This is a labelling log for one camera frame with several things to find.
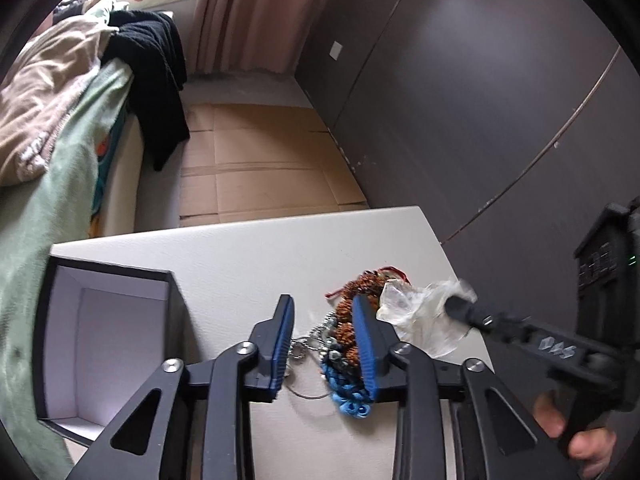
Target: clear plastic bag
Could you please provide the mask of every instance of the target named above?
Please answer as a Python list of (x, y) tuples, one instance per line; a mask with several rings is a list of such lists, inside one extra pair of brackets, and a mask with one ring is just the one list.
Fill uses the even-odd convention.
[(388, 280), (380, 296), (376, 317), (391, 323), (402, 341), (438, 358), (454, 351), (468, 333), (468, 326), (451, 319), (444, 303), (451, 296), (475, 302), (478, 298), (468, 283), (459, 280), (435, 282), (427, 287), (403, 280)]

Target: finger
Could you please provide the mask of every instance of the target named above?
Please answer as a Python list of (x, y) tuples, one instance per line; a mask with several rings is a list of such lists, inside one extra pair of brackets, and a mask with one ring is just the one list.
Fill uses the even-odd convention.
[(615, 444), (616, 434), (607, 428), (581, 431), (576, 433), (569, 443), (569, 456), (591, 463), (603, 460), (608, 463)]
[(586, 479), (596, 478), (609, 465), (610, 458), (599, 460), (598, 462), (589, 462), (582, 470), (582, 476)]
[(533, 405), (533, 417), (551, 438), (559, 437), (566, 426), (562, 413), (554, 404), (553, 392), (544, 392), (538, 396)]

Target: black sweater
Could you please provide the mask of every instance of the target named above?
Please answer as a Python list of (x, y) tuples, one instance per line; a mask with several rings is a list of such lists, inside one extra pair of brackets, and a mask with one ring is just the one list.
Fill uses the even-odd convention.
[(168, 16), (146, 10), (112, 12), (109, 25), (120, 31), (109, 40), (102, 62), (119, 57), (133, 70), (129, 103), (160, 171), (178, 143), (189, 139), (178, 94), (187, 81), (178, 30)]

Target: wardrobe door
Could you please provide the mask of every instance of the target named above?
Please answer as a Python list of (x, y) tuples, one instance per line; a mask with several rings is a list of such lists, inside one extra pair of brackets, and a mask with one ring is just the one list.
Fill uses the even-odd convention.
[[(328, 0), (306, 40), (296, 80), (330, 128), (398, 0)], [(330, 56), (332, 46), (341, 46)]]
[[(558, 142), (503, 197), (443, 248), (456, 274), (495, 310), (568, 331), (577, 317), (573, 252), (609, 202), (640, 194), (640, 77), (620, 53), (601, 86)], [(526, 404), (549, 387), (532, 358), (487, 341), (496, 373)], [(616, 454), (640, 424), (612, 416)]]
[(582, 0), (401, 0), (332, 129), (369, 204), (446, 240), (512, 182), (609, 63)]

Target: wall outlet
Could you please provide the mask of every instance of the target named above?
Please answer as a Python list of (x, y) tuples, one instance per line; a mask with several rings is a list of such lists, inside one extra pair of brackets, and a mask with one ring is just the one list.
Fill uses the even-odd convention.
[(337, 41), (334, 41), (334, 44), (331, 46), (331, 50), (329, 51), (329, 56), (333, 57), (334, 60), (338, 61), (338, 56), (342, 51), (342, 45)]

